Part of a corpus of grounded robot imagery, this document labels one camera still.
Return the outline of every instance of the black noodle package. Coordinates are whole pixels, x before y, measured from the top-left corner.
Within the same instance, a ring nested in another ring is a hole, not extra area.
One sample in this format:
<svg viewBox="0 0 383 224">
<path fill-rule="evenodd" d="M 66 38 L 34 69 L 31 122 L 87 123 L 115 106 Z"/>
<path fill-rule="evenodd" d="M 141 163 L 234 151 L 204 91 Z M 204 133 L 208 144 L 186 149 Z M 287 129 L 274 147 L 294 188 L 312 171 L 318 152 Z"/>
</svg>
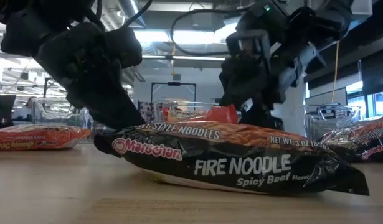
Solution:
<svg viewBox="0 0 383 224">
<path fill-rule="evenodd" d="M 146 124 L 99 134 L 95 145 L 157 182 L 275 195 L 369 195 L 363 173 L 327 146 L 284 131 L 215 122 Z"/>
<path fill-rule="evenodd" d="M 331 131 L 321 142 L 349 162 L 383 162 L 383 118 Z"/>
</svg>

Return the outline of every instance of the plastic packaging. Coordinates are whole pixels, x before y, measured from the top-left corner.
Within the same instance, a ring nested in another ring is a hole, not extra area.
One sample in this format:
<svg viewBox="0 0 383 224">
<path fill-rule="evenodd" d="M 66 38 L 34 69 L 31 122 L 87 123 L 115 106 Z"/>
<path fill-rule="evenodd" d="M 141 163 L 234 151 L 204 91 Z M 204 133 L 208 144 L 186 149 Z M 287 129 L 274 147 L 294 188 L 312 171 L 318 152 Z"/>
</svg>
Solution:
<svg viewBox="0 0 383 224">
<path fill-rule="evenodd" d="M 0 129 L 0 151 L 68 149 L 87 137 L 89 130 L 77 127 L 27 124 Z"/>
<path fill-rule="evenodd" d="M 217 103 L 201 103 L 188 101 L 155 101 L 154 123 L 178 122 L 204 116 Z"/>
<path fill-rule="evenodd" d="M 331 131 L 321 142 L 349 162 L 383 162 L 383 118 Z"/>
<path fill-rule="evenodd" d="M 208 121 L 158 123 L 98 134 L 95 145 L 157 182 L 275 195 L 369 195 L 363 173 L 327 146 L 284 131 Z"/>
<path fill-rule="evenodd" d="M 79 143 L 93 143 L 100 125 L 94 122 L 88 110 L 73 107 L 65 98 L 35 98 L 32 104 L 33 124 L 55 124 L 88 129 L 91 134 Z"/>
<path fill-rule="evenodd" d="M 360 107 L 341 105 L 305 105 L 305 133 L 309 139 L 319 139 L 329 131 L 359 121 Z"/>
</svg>

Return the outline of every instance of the desk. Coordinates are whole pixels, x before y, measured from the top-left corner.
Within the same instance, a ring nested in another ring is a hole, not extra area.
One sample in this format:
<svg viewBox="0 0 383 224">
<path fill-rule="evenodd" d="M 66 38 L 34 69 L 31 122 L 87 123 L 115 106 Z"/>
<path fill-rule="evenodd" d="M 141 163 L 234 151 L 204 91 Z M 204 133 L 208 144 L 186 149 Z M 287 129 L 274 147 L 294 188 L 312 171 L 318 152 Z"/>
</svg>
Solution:
<svg viewBox="0 0 383 224">
<path fill-rule="evenodd" d="M 157 184 L 91 145 L 0 152 L 0 224 L 383 223 L 383 164 L 356 167 L 370 197 L 293 198 Z"/>
</svg>

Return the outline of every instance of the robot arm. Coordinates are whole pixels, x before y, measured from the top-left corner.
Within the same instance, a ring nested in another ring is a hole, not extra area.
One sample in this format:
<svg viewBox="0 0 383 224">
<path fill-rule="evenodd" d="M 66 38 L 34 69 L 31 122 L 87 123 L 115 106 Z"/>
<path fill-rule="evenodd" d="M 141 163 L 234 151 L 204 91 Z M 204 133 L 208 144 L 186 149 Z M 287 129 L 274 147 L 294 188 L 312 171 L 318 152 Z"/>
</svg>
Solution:
<svg viewBox="0 0 383 224">
<path fill-rule="evenodd" d="M 221 105 L 238 108 L 251 98 L 241 123 L 279 128 L 270 114 L 273 104 L 285 101 L 286 90 L 298 85 L 320 50 L 347 34 L 352 3 L 332 0 L 318 12 L 302 7 L 289 16 L 275 1 L 256 2 L 227 38 L 231 57 L 219 75 L 225 91 Z M 271 54 L 274 43 L 281 46 Z"/>
<path fill-rule="evenodd" d="M 90 9 L 94 1 L 0 0 L 1 50 L 35 59 L 94 120 L 115 129 L 142 125 L 121 85 L 122 69 L 141 63 L 141 45 L 129 27 L 105 32 Z"/>
</svg>

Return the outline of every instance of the orange noodle package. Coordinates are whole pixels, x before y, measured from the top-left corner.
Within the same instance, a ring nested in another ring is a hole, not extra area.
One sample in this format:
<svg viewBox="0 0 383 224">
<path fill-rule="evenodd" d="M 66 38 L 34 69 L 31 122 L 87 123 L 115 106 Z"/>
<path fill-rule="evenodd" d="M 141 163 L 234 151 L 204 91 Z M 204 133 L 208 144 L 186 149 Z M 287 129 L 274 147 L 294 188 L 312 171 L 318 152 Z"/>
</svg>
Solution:
<svg viewBox="0 0 383 224">
<path fill-rule="evenodd" d="M 324 144 L 284 131 L 186 121 L 97 134 L 94 143 L 162 183 L 274 195 L 324 190 L 369 195 L 362 172 Z"/>
<path fill-rule="evenodd" d="M 206 114 L 207 111 L 195 110 L 195 111 L 182 111 L 182 110 L 170 110 L 163 108 L 163 117 L 165 122 L 185 121 L 190 118 L 195 118 Z"/>
<path fill-rule="evenodd" d="M 331 131 L 321 142 L 349 162 L 383 162 L 383 117 Z"/>
<path fill-rule="evenodd" d="M 28 124 L 0 129 L 0 151 L 69 149 L 90 135 L 78 127 Z"/>
</svg>

